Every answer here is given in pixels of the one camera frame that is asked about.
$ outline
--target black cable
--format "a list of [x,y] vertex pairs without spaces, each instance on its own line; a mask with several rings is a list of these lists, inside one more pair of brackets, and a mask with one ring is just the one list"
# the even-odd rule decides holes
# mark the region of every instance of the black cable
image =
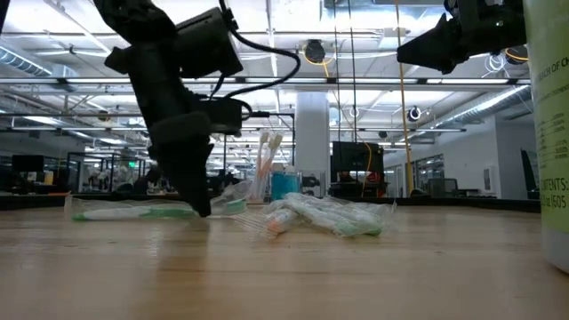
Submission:
[[[338,121],[338,143],[341,142],[341,119],[344,117],[344,112],[342,109],[342,105],[340,103],[340,81],[338,81],[338,78],[340,77],[340,59],[338,59],[338,57],[340,57],[340,50],[338,48],[338,28],[336,26],[336,1],[333,2],[333,9],[334,9],[334,42],[335,42],[335,46],[336,46],[336,84],[338,85],[338,97],[336,97],[336,99],[338,100],[338,115],[340,116],[340,121]],[[340,151],[340,161],[341,160],[341,145],[338,148],[338,151]]]
[[[221,12],[223,13],[224,19],[227,19],[228,18],[228,15],[227,15],[228,8],[225,5],[225,0],[220,0],[220,8],[221,8]],[[282,50],[282,49],[271,48],[269,46],[262,45],[262,44],[256,44],[252,41],[249,41],[249,40],[245,39],[244,37],[242,37],[241,35],[239,35],[239,33],[237,33],[237,30],[234,28],[233,23],[231,23],[230,21],[226,21],[226,22],[227,22],[229,32],[237,40],[239,40],[242,44],[245,44],[247,46],[252,47],[253,49],[257,49],[257,50],[260,50],[263,52],[271,52],[271,53],[280,54],[280,55],[284,55],[286,57],[292,58],[296,62],[296,66],[294,66],[293,70],[291,72],[289,72],[286,76],[279,78],[279,79],[277,79],[271,83],[259,84],[259,85],[255,85],[253,87],[239,89],[239,90],[233,91],[231,93],[228,93],[224,98],[231,98],[231,97],[234,97],[238,94],[243,94],[243,93],[247,93],[247,92],[253,92],[253,91],[257,91],[257,90],[267,89],[267,88],[270,88],[274,85],[282,84],[282,83],[286,82],[287,80],[289,80],[290,78],[292,78],[293,76],[295,76],[299,72],[299,70],[301,69],[301,59],[299,58],[299,56],[297,54],[294,54],[294,53],[291,53],[291,52],[288,52],[288,51]]]
[[349,37],[352,43],[352,78],[354,81],[354,141],[357,142],[357,101],[356,101],[356,53],[354,52],[354,29],[352,28],[351,0],[348,0]]
[[234,100],[239,101],[239,102],[241,103],[241,107],[246,108],[247,111],[249,112],[246,116],[244,116],[244,117],[242,118],[242,121],[249,120],[249,118],[251,117],[251,114],[252,114],[252,108],[251,108],[251,106],[249,105],[249,103],[247,103],[247,102],[245,102],[245,101],[242,101],[242,100],[237,100],[237,99],[234,99]]
[[212,94],[210,94],[210,101],[212,100],[213,95],[221,89],[224,80],[225,80],[225,75],[221,75],[220,79],[217,81],[217,84],[215,84],[215,88],[213,88]]

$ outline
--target desk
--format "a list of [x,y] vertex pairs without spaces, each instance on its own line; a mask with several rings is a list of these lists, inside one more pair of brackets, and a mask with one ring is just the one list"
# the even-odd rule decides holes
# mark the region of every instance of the desk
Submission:
[[566,319],[540,216],[399,207],[397,231],[254,242],[232,220],[0,212],[3,319]]

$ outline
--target plastic bag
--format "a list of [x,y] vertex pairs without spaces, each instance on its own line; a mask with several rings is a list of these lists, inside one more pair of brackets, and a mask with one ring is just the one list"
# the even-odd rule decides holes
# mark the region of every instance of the plastic bag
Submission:
[[389,204],[341,203],[332,198],[292,193],[260,213],[246,213],[236,220],[246,229],[267,237],[275,237],[301,223],[340,237],[378,236],[389,227],[395,208]]
[[211,201],[212,215],[229,216],[247,210],[246,198],[249,195],[252,181],[245,180],[225,187],[221,196]]
[[64,212],[75,221],[91,220],[132,220],[197,217],[189,204],[178,201],[102,201],[83,200],[68,196]]
[[[211,201],[212,216],[227,216],[243,213],[247,209],[245,198],[251,186],[250,181],[242,181],[225,188],[223,194]],[[73,220],[132,220],[156,218],[193,218],[198,214],[182,201],[102,201],[83,200],[68,196],[65,213]]]

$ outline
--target white pillar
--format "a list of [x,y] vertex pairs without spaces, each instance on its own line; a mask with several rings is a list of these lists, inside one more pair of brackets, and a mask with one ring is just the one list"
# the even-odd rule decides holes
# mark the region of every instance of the white pillar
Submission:
[[330,111],[327,92],[298,92],[296,98],[295,168],[305,177],[314,174],[321,188],[330,185]]

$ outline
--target white bottle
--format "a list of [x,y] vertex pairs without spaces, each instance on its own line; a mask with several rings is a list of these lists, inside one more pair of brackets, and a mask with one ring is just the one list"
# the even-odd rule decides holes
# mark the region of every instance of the white bottle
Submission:
[[524,0],[540,164],[543,251],[569,273],[569,12],[567,1]]

